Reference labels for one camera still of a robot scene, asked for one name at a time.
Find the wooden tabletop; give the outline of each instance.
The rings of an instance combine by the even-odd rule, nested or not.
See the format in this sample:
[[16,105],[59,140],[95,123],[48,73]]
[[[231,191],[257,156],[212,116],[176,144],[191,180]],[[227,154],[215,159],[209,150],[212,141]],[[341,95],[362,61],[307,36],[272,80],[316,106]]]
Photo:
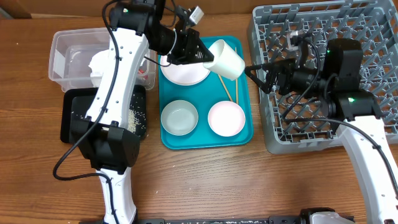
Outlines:
[[[206,16],[197,30],[201,36],[237,37],[250,64],[250,16]],[[52,177],[54,164],[70,147],[60,141],[63,92],[48,78],[52,38],[59,30],[92,27],[103,27],[102,20],[0,21],[0,223],[76,223],[104,215],[98,178],[62,182]],[[162,144],[158,86],[147,93],[148,136],[132,175],[139,218],[261,218],[331,207],[364,223],[364,200],[345,150],[267,152],[259,92],[252,81],[248,85],[251,142],[189,151]],[[392,150],[397,157],[398,148]],[[92,171],[76,150],[60,173]]]

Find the blue tray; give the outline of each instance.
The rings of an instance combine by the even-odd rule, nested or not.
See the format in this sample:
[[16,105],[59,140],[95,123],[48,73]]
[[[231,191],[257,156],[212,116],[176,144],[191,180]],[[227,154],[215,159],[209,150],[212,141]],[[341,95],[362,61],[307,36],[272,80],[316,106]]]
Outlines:
[[[232,36],[204,37],[201,38],[206,47],[210,47],[216,40],[223,39],[235,49],[243,58],[241,42]],[[253,121],[251,116],[250,97],[248,83],[245,74],[238,78],[239,105],[246,115],[246,123],[243,130],[232,137],[221,137],[214,133],[208,122],[207,115],[210,108],[217,102],[229,100],[218,78],[218,75],[211,72],[202,82],[192,86],[180,86],[170,82],[164,77],[160,67],[159,71],[159,103],[160,113],[167,104],[174,100],[186,100],[192,103],[198,110],[199,120],[196,128],[184,136],[174,136],[169,134],[163,127],[160,129],[162,142],[170,149],[197,149],[218,146],[236,146],[246,144],[254,134]],[[236,102],[235,81],[223,78],[223,81]]]

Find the plastic bin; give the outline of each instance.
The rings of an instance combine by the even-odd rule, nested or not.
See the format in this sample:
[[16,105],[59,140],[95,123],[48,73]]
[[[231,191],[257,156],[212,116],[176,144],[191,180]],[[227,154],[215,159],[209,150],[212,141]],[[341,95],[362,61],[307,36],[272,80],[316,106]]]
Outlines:
[[[66,30],[55,33],[49,60],[49,78],[62,87],[62,91],[76,88],[98,87],[101,77],[90,77],[91,58],[109,49],[110,36],[106,28]],[[149,50],[147,57],[156,60]],[[155,85],[156,65],[145,60],[139,68],[136,84],[150,90]]]
[[[345,0],[256,7],[247,30],[252,63],[259,65],[296,57],[286,51],[286,35],[294,30],[312,32],[322,66],[328,40],[343,37],[361,41],[364,51],[361,88],[376,95],[384,113],[388,143],[398,143],[398,14],[392,1]],[[312,58],[307,60],[307,66],[314,67],[314,52],[311,49],[309,53]],[[266,73],[258,70],[257,76],[265,81]],[[277,86],[268,95],[259,92],[262,128],[269,152],[319,151],[341,145],[328,123],[283,122],[280,116],[289,103],[286,96],[277,94]],[[297,107],[288,118],[322,117],[319,106],[317,102]]]

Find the pink plate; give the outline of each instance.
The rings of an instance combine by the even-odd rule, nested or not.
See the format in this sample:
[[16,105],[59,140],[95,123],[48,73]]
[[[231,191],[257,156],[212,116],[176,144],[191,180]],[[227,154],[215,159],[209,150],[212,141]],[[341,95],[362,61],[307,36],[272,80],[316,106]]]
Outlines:
[[[168,65],[167,57],[160,57],[161,65]],[[173,65],[169,67],[161,67],[163,75],[172,83],[177,85],[189,86],[200,83],[210,73],[210,71],[203,66],[203,63],[193,63],[190,65]]]
[[216,134],[231,137],[242,131],[246,117],[236,103],[221,101],[211,107],[207,120]]

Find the clear plastic container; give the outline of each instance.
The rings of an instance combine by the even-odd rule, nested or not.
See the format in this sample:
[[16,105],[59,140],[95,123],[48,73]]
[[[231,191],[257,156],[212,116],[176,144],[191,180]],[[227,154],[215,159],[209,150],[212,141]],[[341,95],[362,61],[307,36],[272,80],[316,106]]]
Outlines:
[[[90,77],[91,58],[109,48],[106,28],[66,30],[55,33],[49,60],[49,78],[62,87],[62,91],[75,88],[98,87],[102,77]],[[156,60],[154,51],[147,57]],[[156,66],[144,61],[139,68],[136,84],[150,90],[155,85]]]

